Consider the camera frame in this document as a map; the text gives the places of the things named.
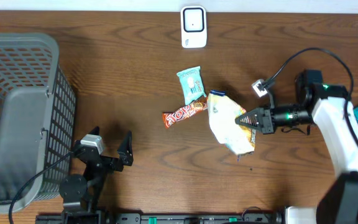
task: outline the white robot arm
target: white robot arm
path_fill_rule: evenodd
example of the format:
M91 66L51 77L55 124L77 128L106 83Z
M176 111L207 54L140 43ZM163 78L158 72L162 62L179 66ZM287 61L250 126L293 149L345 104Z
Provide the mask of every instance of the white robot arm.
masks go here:
M344 119L344 104L344 98L328 97L318 100L312 112L313 121L327 144L336 177L342 173L358 172L358 148ZM351 102L348 103L347 111L358 138L358 124ZM316 209L317 207L289 207L285 210L285 223L317 224Z
M341 85L324 84L320 71L305 70L295 79L297 104L276 107L271 89L275 78L291 59L310 50L329 54L346 69L351 79L349 92ZM350 102L353 85L349 67L337 55L316 47L304 49L291 56L271 78L252 85L259 97L269 94L270 106L256 108L235 120L263 134L299 124L317 124L323 134L337 180L317 207L287 208L283 216L286 224L358 223L358 124Z

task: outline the snack wrapper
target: snack wrapper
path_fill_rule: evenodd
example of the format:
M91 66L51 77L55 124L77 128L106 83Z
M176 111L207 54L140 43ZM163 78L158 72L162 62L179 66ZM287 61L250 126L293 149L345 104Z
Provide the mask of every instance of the snack wrapper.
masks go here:
M189 105L192 101L197 100L201 96L206 97L200 69L201 67L198 66L177 73L186 105Z
M212 90L208 95L209 127L219 143L225 144L234 154L241 156L255 149L256 130L239 126L234 121L246 110L225 95Z
M207 109L206 97L193 101L189 105L179 108L174 113L162 113L162 120L164 121L165 127L169 128L174 123L187 119L196 113L199 113Z

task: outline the gray plastic basket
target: gray plastic basket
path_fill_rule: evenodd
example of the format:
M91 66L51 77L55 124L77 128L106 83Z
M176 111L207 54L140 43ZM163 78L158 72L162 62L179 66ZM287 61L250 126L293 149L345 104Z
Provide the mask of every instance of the gray plastic basket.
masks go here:
M45 34L0 34L0 213L17 191L71 147L76 98ZM14 206L54 198L70 160L37 178Z

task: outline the wooden table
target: wooden table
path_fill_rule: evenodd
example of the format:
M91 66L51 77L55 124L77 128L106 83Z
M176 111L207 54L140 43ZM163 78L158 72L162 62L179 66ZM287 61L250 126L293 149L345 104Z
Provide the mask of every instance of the wooden table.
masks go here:
M0 32L44 32L60 46L60 65L78 89L75 139L96 125L116 149L133 132L134 165L108 177L100 204L144 213L239 213L249 206L313 206L334 181L318 129L257 135L255 154L240 159L218 144L203 112L165 129L161 112L184 105L176 72L201 65L206 91L225 90L251 110L267 103L251 83L267 78L306 47L331 49L355 76L358 105L358 15L208 14L208 44L183 49L179 13L0 12ZM293 79L321 69L326 83L349 84L344 69L310 52L294 59L277 79L279 103L295 102ZM84 165L73 161L73 172ZM14 215L33 223L60 213L61 198L34 202ZM0 215L0 223L7 215Z

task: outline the white wall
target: white wall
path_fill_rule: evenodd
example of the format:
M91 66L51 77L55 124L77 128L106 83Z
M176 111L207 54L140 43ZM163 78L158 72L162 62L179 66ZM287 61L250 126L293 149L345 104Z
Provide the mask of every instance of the white wall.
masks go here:
M209 12L358 13L358 0L0 0L0 9L178 12L192 4Z

